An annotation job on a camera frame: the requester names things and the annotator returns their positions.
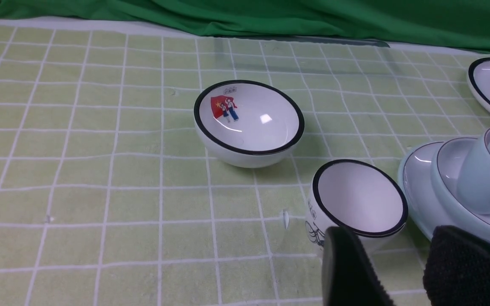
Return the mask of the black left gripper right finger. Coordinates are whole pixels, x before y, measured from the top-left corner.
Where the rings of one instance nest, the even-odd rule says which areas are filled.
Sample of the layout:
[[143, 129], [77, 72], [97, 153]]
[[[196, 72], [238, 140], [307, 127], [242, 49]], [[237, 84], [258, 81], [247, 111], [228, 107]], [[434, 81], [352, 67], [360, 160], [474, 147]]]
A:
[[433, 306], [490, 306], [490, 243], [453, 225], [437, 226], [423, 285]]

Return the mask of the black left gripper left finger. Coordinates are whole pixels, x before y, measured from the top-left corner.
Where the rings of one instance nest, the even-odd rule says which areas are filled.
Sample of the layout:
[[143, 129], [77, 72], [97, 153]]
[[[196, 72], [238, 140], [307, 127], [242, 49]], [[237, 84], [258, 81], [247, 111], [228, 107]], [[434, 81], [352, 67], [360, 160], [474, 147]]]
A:
[[360, 239], [346, 227], [325, 231], [322, 258], [324, 306], [393, 306]]

